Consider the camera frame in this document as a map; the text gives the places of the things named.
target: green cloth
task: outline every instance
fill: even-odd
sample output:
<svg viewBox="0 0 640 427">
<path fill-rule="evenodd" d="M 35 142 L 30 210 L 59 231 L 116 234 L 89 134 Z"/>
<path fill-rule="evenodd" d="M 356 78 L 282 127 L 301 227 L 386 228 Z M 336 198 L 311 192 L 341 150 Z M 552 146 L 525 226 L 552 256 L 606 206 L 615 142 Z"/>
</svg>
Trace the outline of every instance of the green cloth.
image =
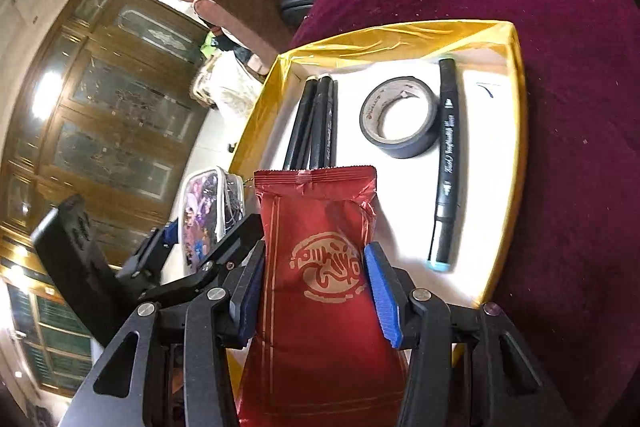
<svg viewBox="0 0 640 427">
<path fill-rule="evenodd" d="M 209 32 L 207 37 L 204 39 L 204 44 L 201 45 L 200 51 L 205 56 L 206 59 L 212 57 L 213 53 L 216 51 L 216 47 L 212 44 L 212 40 L 214 38 L 213 33 Z"/>
</svg>

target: black marker pen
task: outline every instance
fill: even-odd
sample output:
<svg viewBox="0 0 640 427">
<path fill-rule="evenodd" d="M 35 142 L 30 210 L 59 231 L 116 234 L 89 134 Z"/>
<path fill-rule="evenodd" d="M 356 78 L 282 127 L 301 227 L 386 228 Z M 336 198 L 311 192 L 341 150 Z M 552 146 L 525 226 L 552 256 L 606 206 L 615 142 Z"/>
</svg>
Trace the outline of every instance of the black marker pen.
<svg viewBox="0 0 640 427">
<path fill-rule="evenodd" d="M 440 65 L 440 166 L 435 222 L 427 266 L 439 272 L 450 269 L 449 251 L 458 209 L 458 160 L 460 158 L 460 112 L 456 62 L 443 58 Z"/>
</svg>

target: person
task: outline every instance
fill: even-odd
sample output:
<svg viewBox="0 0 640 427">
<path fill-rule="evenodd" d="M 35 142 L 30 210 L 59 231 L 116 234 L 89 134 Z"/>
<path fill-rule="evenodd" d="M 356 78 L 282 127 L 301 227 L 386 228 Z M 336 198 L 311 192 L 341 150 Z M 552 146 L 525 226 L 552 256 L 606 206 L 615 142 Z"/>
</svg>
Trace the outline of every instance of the person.
<svg viewBox="0 0 640 427">
<path fill-rule="evenodd" d="M 195 0 L 181 0 L 185 2 L 193 2 Z M 202 17 L 199 19 L 209 28 L 211 33 L 213 34 L 213 38 L 211 39 L 211 45 L 218 48 L 222 52 L 234 52 L 234 55 L 238 59 L 238 61 L 243 66 L 248 66 L 250 59 L 253 56 L 253 52 L 241 44 L 234 42 L 232 39 L 227 37 L 223 32 L 220 26 L 216 26 L 215 24 L 211 24 L 210 22 L 204 20 Z"/>
</svg>

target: blue gripper pad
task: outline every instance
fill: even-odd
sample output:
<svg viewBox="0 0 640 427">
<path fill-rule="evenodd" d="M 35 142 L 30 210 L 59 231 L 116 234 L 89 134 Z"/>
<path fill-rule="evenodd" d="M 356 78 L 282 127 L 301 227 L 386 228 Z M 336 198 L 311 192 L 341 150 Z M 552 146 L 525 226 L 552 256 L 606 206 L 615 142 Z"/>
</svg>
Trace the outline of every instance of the blue gripper pad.
<svg viewBox="0 0 640 427">
<path fill-rule="evenodd" d="M 263 272 L 264 241 L 258 241 L 229 303 L 229 313 L 244 345 L 255 334 Z"/>
<path fill-rule="evenodd" d="M 398 349 L 402 344 L 400 315 L 406 295 L 379 243 L 364 248 L 364 261 L 380 327 L 385 338 Z"/>
<path fill-rule="evenodd" d="M 178 220 L 169 223 L 163 230 L 162 240 L 173 248 L 178 243 Z"/>
</svg>

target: wooden cabinet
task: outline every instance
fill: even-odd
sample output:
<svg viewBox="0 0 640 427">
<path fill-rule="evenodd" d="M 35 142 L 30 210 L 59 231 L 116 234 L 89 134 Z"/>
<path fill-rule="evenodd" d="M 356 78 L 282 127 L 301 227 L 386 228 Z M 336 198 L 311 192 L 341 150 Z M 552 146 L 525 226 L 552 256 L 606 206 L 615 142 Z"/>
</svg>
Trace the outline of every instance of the wooden cabinet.
<svg viewBox="0 0 640 427">
<path fill-rule="evenodd" d="M 110 264 L 168 219 L 206 110 L 190 99 L 206 29 L 155 0 L 71 0 L 25 80 L 2 155 L 3 233 L 28 246 L 82 194 Z"/>
</svg>

